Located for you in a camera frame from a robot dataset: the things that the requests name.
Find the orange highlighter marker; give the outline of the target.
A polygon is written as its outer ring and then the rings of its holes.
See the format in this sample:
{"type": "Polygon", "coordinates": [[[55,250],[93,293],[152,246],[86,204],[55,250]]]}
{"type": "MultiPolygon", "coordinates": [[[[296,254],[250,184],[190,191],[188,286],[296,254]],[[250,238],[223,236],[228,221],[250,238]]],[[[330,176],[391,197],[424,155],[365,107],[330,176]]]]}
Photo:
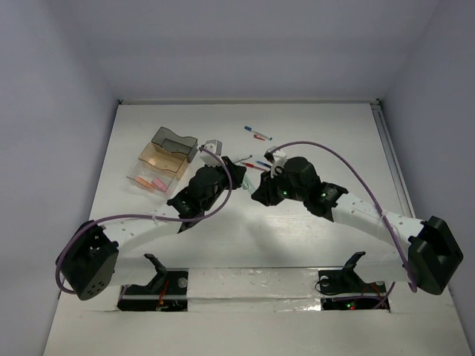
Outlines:
{"type": "Polygon", "coordinates": [[[145,179],[141,177],[137,177],[135,180],[137,183],[141,184],[142,186],[146,188],[154,189],[154,186],[150,182],[146,181],[145,179]]]}

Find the blue capped white pen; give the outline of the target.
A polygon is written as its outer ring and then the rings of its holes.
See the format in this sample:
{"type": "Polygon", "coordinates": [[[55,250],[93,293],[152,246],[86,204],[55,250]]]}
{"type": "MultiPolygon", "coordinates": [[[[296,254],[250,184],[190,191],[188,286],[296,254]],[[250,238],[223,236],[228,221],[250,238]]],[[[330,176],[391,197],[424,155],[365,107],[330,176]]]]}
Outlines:
{"type": "Polygon", "coordinates": [[[251,128],[249,126],[245,126],[244,129],[248,132],[251,132],[253,135],[257,134],[258,136],[262,136],[263,138],[265,138],[266,140],[268,141],[272,141],[272,137],[271,136],[267,136],[263,133],[260,133],[258,131],[256,131],[254,128],[251,128]]]}

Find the green highlighter marker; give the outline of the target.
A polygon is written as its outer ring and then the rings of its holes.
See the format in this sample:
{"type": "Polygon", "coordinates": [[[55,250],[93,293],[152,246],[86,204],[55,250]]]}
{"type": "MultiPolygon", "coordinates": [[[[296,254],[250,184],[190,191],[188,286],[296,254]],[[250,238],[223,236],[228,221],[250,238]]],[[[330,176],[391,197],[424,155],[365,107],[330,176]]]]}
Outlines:
{"type": "Polygon", "coordinates": [[[247,174],[245,174],[244,177],[243,177],[242,187],[249,194],[253,194],[256,190],[255,186],[253,185],[251,179],[249,178],[249,176],[247,174]]]}

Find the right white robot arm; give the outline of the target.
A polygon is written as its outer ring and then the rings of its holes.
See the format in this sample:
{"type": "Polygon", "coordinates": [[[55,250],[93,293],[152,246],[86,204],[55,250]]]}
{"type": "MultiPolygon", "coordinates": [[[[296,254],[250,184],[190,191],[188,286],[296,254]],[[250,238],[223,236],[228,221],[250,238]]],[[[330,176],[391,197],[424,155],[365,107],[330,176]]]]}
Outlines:
{"type": "Polygon", "coordinates": [[[313,164],[301,156],[279,160],[271,171],[263,172],[251,198],[265,206],[299,201],[317,217],[394,245],[403,253],[416,287],[428,294],[440,295],[463,260],[443,219],[419,220],[383,211],[346,188],[321,180],[313,164]]]}

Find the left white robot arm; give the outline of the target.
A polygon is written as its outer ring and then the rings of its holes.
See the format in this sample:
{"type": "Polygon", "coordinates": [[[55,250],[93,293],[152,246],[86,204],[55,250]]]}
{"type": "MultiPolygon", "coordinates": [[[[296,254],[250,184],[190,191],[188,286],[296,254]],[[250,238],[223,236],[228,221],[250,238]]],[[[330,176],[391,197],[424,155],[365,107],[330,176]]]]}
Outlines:
{"type": "Polygon", "coordinates": [[[120,214],[81,224],[56,259],[55,279],[61,291],[80,300],[90,300],[115,282],[127,283],[125,256],[151,241],[179,234],[208,219],[239,189],[246,168],[227,156],[216,165],[196,171],[188,185],[158,211],[120,214]]]}

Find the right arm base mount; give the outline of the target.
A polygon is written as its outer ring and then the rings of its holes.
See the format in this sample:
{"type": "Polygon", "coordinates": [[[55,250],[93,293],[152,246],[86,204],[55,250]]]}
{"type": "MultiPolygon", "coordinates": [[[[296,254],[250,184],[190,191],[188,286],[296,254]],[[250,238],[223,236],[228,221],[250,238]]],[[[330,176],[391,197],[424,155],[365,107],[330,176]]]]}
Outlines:
{"type": "Polygon", "coordinates": [[[366,283],[356,274],[365,254],[356,252],[342,267],[318,271],[314,289],[321,295],[323,311],[390,310],[386,285],[366,283]]]}

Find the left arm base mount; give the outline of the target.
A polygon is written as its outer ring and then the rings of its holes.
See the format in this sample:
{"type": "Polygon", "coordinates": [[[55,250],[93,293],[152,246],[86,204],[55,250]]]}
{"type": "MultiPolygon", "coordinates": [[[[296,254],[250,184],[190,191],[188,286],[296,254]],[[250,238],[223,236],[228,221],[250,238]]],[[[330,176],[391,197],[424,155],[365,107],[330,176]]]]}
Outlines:
{"type": "Polygon", "coordinates": [[[144,257],[154,266],[155,275],[145,285],[125,285],[120,289],[117,308],[122,312],[187,312],[187,270],[168,270],[153,254],[144,257]]]}

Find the pink highlighter marker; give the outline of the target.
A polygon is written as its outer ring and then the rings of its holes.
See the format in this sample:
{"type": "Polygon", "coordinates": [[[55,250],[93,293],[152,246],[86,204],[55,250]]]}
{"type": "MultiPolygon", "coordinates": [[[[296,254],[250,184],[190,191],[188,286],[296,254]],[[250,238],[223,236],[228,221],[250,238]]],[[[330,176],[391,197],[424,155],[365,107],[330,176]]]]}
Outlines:
{"type": "Polygon", "coordinates": [[[166,192],[167,189],[168,189],[168,186],[167,186],[163,181],[161,181],[161,180],[158,179],[158,178],[154,178],[154,179],[151,181],[151,184],[154,186],[154,188],[156,188],[156,189],[159,190],[159,191],[166,192]]]}

